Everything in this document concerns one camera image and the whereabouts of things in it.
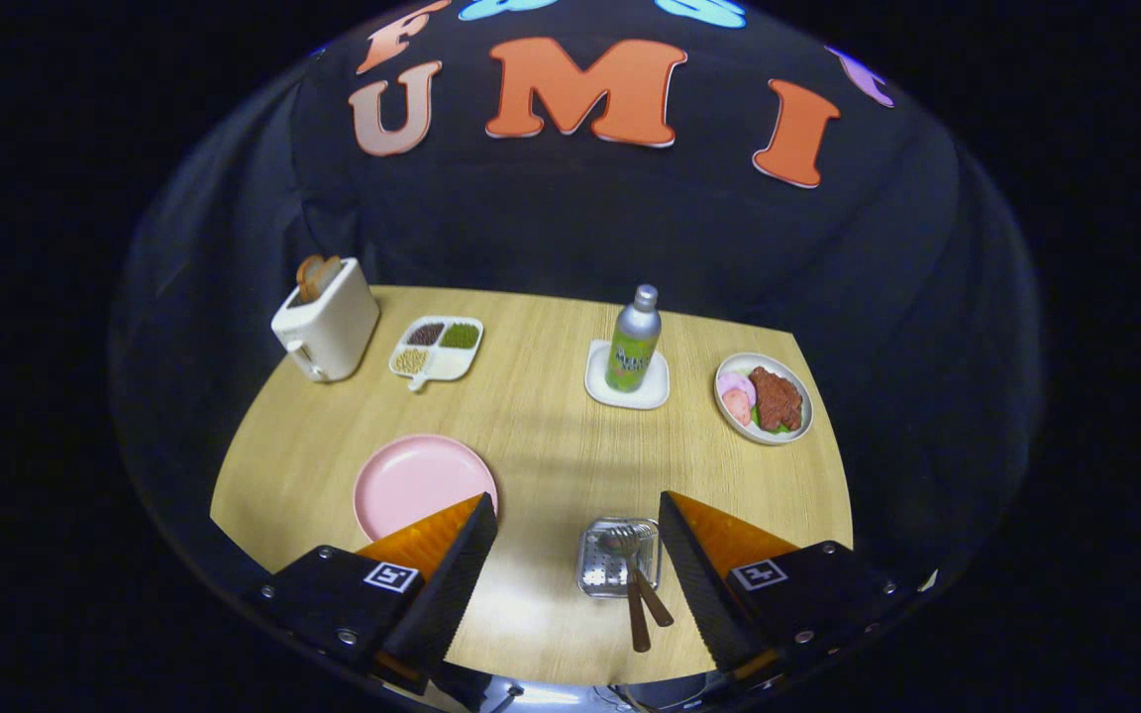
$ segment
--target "blue letter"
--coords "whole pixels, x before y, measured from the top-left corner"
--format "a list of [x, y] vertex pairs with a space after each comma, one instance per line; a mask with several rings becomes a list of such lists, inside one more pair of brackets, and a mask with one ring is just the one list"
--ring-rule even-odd
[[742, 8], [729, 0], [654, 0], [654, 3], [673, 15], [702, 19], [714, 26], [737, 29], [747, 23], [742, 17]]
[[494, 14], [504, 10], [535, 10], [545, 5], [557, 3], [558, 0], [476, 0], [474, 5], [467, 6], [458, 15], [462, 19], [489, 18]]

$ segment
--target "bottle cap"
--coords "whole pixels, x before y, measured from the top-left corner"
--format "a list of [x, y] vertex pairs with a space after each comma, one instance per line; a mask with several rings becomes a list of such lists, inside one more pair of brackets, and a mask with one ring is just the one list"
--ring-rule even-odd
[[657, 303], [657, 287], [653, 284], [642, 284], [637, 289], [637, 297], [633, 299], [634, 307], [640, 311], [650, 311]]

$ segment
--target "bottle label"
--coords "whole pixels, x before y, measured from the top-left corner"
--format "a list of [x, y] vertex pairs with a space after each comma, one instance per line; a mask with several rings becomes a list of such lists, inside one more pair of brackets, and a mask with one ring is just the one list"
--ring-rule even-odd
[[606, 370], [606, 384], [615, 391], [637, 391], [646, 379], [656, 346], [657, 338], [633, 339], [616, 327], [615, 339], [610, 342], [610, 366]]

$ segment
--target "wood grain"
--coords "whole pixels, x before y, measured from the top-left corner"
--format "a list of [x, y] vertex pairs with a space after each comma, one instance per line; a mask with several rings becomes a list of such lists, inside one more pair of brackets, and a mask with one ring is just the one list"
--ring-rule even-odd
[[[355, 477], [378, 447], [443, 434], [472, 447], [499, 487], [499, 535], [447, 661], [480, 672], [565, 686], [644, 682], [714, 669], [669, 557], [659, 594], [674, 626], [652, 629], [634, 654], [625, 599], [575, 585], [580, 536], [599, 516], [657, 518], [662, 491], [682, 492], [804, 546], [852, 545], [852, 513], [836, 438], [791, 334], [663, 313], [659, 351], [671, 397], [659, 410], [616, 410], [584, 391], [589, 342], [610, 339], [621, 303], [456, 289], [383, 287], [381, 316], [351, 379], [318, 384], [288, 357], [232, 439], [210, 516], [277, 572], [322, 543], [357, 550]], [[410, 392], [387, 368], [422, 315], [482, 319], [466, 378]], [[738, 351], [783, 362], [810, 389], [815, 422], [799, 441], [761, 446], [720, 415], [717, 366]]]

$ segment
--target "letter m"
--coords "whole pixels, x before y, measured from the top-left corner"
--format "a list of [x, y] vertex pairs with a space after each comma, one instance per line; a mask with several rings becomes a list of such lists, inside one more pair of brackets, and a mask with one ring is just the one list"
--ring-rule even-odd
[[602, 96], [606, 112], [592, 123], [599, 139], [664, 147], [675, 140], [666, 125], [666, 88], [672, 70], [685, 63], [683, 49], [661, 41], [624, 40], [606, 50], [588, 71], [552, 38], [527, 37], [492, 47], [502, 66], [499, 113], [487, 122], [495, 139], [535, 136], [544, 128], [531, 113], [540, 96], [558, 131], [570, 135]]

